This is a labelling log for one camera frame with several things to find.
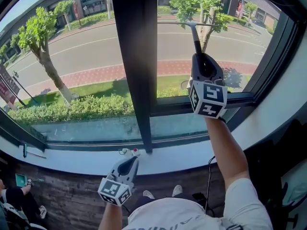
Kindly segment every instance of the person's hand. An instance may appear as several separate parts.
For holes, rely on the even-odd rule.
[[[28,186],[28,185],[31,185],[31,187],[34,186],[34,183],[31,179],[28,179],[27,182],[24,184],[24,186]]]

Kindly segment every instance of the dark floor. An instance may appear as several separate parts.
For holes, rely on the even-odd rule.
[[[1,176],[10,186],[16,186],[15,173],[24,174],[34,180],[45,180],[43,183],[36,183],[32,193],[38,204],[44,205],[47,209],[46,225],[49,230],[96,230],[98,228],[105,209],[105,203],[97,193],[101,176],[53,171],[16,161],[13,158],[10,158],[8,162],[8,166],[2,168]],[[131,209],[143,190],[151,191],[156,198],[170,196],[177,184],[183,186],[185,193],[203,192],[206,195],[207,182],[207,167],[138,176],[135,181],[137,190],[125,206]],[[215,164],[212,165],[209,206],[218,217],[223,214],[224,197],[224,182]],[[128,214],[125,209],[123,214],[123,222],[126,225]]]

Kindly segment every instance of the white t-shirt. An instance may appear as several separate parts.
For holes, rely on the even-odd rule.
[[[273,229],[250,179],[241,178],[229,186],[223,218],[205,215],[193,201],[163,198],[133,211],[123,230],[225,230],[232,224],[241,225],[244,230]]]

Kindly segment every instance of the black pants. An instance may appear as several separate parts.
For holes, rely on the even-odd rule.
[[[20,210],[21,207],[30,223],[37,222],[36,214],[39,215],[40,210],[37,202],[33,198],[33,195],[31,193],[24,195],[21,189],[19,191],[20,193],[16,194],[16,202],[19,202],[19,207],[14,207],[18,210]]]
[[[174,196],[175,198],[183,198],[183,199],[187,199],[187,200],[191,200],[191,201],[194,201],[197,203],[197,201],[193,198],[193,196],[191,195],[187,195],[187,194],[178,194],[176,196]],[[146,205],[150,202],[153,202],[157,199],[152,199],[152,198],[149,198],[149,197],[140,197],[138,199],[138,201],[135,203],[134,207],[132,208],[132,211],[130,213],[132,213],[133,211],[135,211],[137,208],[143,206],[143,205]]]

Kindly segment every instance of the sky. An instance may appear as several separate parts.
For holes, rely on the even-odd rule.
[[[13,19],[22,14],[24,11],[26,11],[27,8],[29,8],[37,1],[38,0],[19,0],[0,21],[0,32],[8,23],[10,23]]]

